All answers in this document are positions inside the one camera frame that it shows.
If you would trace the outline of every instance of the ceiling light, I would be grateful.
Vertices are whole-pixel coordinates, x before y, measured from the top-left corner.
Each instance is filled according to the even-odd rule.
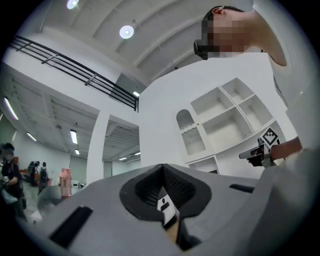
[[[66,3],[66,7],[68,9],[73,9],[77,6],[79,0],[68,0],[68,2]]]
[[[4,102],[6,104],[6,106],[8,107],[8,109],[10,110],[11,114],[13,115],[14,119],[15,120],[19,120],[19,118],[17,117],[16,113],[14,112],[14,110],[12,109],[11,105],[10,105],[10,102],[8,100],[7,97],[4,98]]]
[[[31,139],[33,139],[35,142],[37,141],[29,132],[26,133]]]
[[[121,29],[120,29],[120,37],[122,37],[123,39],[128,39],[130,37],[132,37],[134,35],[134,28],[132,26],[123,26]]]
[[[77,132],[75,130],[70,130],[71,139],[74,144],[78,144],[77,141]]]

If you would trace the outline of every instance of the white shirt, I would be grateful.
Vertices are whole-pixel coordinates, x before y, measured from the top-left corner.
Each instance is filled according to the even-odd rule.
[[[268,23],[286,60],[280,66],[270,57],[276,88],[288,107],[287,115],[304,148],[320,147],[320,92],[317,54],[303,30],[282,5],[254,0],[253,9]]]

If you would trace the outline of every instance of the black railing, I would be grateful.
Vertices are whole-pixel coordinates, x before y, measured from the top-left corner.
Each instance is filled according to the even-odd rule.
[[[91,86],[133,108],[134,111],[138,111],[139,99],[136,96],[81,63],[19,35],[12,40],[10,46],[16,49],[17,52],[28,54],[41,61],[41,64],[58,69],[80,80],[85,86]]]

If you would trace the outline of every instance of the backpack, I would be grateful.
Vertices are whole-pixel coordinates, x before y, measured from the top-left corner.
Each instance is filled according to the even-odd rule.
[[[40,181],[42,181],[42,182],[46,182],[47,181],[47,171],[46,171],[45,168],[41,168]]]

